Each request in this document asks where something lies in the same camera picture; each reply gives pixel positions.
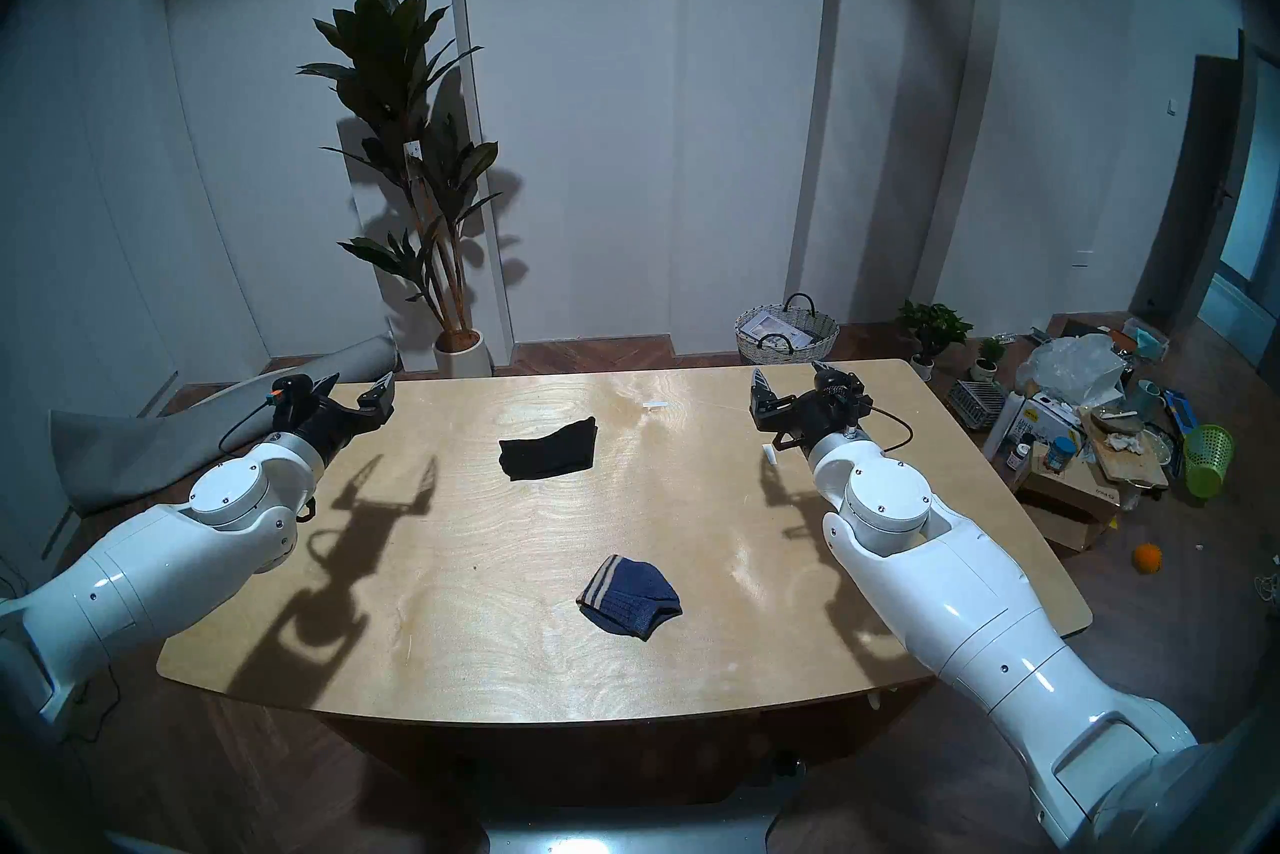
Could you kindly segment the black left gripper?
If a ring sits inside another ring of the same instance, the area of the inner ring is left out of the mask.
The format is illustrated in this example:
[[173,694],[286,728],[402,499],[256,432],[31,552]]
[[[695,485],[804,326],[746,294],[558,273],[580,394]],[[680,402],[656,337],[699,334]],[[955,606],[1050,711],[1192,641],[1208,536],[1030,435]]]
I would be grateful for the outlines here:
[[388,371],[358,396],[356,408],[329,398],[339,373],[324,378],[307,376],[307,396],[294,401],[288,412],[288,433],[301,438],[330,465],[349,442],[381,429],[393,415],[396,373]]

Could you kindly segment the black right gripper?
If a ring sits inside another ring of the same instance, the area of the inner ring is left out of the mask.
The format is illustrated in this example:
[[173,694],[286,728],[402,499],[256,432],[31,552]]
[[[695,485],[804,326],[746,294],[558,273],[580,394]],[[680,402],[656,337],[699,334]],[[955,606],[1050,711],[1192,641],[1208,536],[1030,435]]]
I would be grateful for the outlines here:
[[[813,361],[814,389],[852,389],[852,376],[823,361]],[[835,399],[780,399],[762,367],[753,370],[749,411],[758,431],[771,434],[776,451],[812,452],[829,435],[855,430],[855,410]]]

